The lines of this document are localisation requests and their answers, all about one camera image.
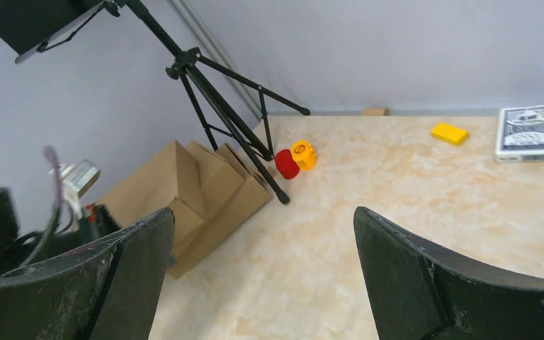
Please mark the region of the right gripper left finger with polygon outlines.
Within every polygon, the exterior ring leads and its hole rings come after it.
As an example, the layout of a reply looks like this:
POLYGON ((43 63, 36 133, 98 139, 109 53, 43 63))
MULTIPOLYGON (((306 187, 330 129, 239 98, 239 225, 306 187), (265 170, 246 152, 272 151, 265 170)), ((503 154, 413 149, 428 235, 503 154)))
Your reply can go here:
POLYGON ((0 339, 147 339, 174 241, 162 208, 0 276, 0 339))

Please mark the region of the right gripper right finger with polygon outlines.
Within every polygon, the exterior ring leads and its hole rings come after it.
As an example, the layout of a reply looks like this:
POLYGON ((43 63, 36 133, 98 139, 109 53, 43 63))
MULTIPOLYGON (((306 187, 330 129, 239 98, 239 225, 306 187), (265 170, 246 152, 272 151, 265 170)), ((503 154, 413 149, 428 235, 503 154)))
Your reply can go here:
POLYGON ((366 207, 353 229, 380 339, 544 339, 544 278, 471 259, 366 207))

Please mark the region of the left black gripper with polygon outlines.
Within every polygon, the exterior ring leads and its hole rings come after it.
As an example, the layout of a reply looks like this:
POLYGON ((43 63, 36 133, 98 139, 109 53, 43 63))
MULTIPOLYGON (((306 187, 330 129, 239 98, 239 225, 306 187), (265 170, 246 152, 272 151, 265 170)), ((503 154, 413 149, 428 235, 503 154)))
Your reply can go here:
MULTIPOLYGON (((121 229, 121 226, 110 216, 106 206, 97 205, 96 231, 99 237, 103 237, 121 229)), ((89 243, 90 231, 88 236, 83 232, 55 232, 53 238, 43 248, 37 259, 31 263, 36 263, 49 259, 66 251, 71 251, 77 247, 89 243)), ((16 214, 13 209, 12 199, 7 188, 0 188, 0 276, 8 271, 18 268, 23 260, 30 255, 32 250, 42 237, 43 232, 29 232, 19 236, 19 228, 16 214)))

